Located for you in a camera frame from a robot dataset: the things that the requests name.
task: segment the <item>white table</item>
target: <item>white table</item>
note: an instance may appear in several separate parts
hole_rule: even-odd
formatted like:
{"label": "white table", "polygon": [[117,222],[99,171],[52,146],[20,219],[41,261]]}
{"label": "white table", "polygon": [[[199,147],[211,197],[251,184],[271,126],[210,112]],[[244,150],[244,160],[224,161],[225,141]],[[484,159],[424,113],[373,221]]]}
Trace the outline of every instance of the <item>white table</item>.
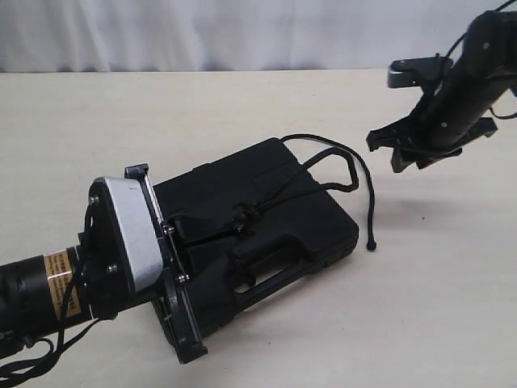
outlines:
{"label": "white table", "polygon": [[[364,138],[419,95],[385,87],[385,70],[0,76],[2,264],[74,245],[97,176],[147,162],[158,183],[288,133],[358,150],[377,198],[376,253],[364,247],[363,181],[335,196],[362,228],[351,258],[240,314],[205,340],[207,356],[180,366],[145,305],[98,325],[25,386],[517,384],[515,122],[459,158],[395,175],[390,150],[370,154]],[[516,107],[511,96],[497,106]],[[301,159],[320,148],[292,143]],[[344,171],[332,161],[314,175]]]}

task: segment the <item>white curtain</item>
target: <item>white curtain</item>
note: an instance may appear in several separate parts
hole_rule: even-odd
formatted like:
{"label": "white curtain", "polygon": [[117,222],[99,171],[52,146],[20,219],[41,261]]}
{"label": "white curtain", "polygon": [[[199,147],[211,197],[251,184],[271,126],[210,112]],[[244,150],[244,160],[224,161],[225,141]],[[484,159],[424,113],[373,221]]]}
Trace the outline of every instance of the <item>white curtain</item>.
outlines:
{"label": "white curtain", "polygon": [[0,0],[0,70],[386,67],[502,0]]}

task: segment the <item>warning label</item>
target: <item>warning label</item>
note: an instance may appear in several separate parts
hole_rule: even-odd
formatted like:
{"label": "warning label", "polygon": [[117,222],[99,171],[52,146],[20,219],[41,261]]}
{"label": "warning label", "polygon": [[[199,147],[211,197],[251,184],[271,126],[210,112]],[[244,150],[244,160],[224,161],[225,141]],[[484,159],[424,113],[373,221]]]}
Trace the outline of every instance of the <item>warning label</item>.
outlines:
{"label": "warning label", "polygon": [[[66,251],[52,253],[43,258],[45,269],[47,271],[48,287],[50,288],[50,295],[56,311],[56,317],[61,317],[61,305],[63,304],[63,297],[65,296],[66,287],[72,280],[72,268],[70,260]],[[72,290],[69,298],[68,311],[66,318],[73,317],[81,313],[81,305],[77,290]]]}

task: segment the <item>orange label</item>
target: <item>orange label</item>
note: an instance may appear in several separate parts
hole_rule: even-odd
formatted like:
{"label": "orange label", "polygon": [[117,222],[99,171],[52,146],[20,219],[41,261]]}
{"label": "orange label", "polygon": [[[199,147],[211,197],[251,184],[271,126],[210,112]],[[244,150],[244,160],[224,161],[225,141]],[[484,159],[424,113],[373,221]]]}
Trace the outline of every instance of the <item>orange label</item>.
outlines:
{"label": "orange label", "polygon": [[[61,317],[61,306],[63,304],[66,287],[72,280],[70,260],[68,253],[63,251],[46,255],[44,256],[43,261],[47,271],[48,287],[50,289],[50,295],[52,296],[54,310],[56,311],[56,317],[59,320]],[[78,292],[74,287],[69,298],[66,318],[73,317],[80,313],[81,305],[79,304]]]}

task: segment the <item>white backdrop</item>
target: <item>white backdrop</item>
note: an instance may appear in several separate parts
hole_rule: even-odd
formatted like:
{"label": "white backdrop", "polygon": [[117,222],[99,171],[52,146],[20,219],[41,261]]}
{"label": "white backdrop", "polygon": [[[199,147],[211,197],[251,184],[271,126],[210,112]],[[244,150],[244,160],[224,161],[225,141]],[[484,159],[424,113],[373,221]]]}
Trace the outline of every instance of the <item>white backdrop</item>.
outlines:
{"label": "white backdrop", "polygon": [[0,70],[386,67],[502,0],[0,0]]}

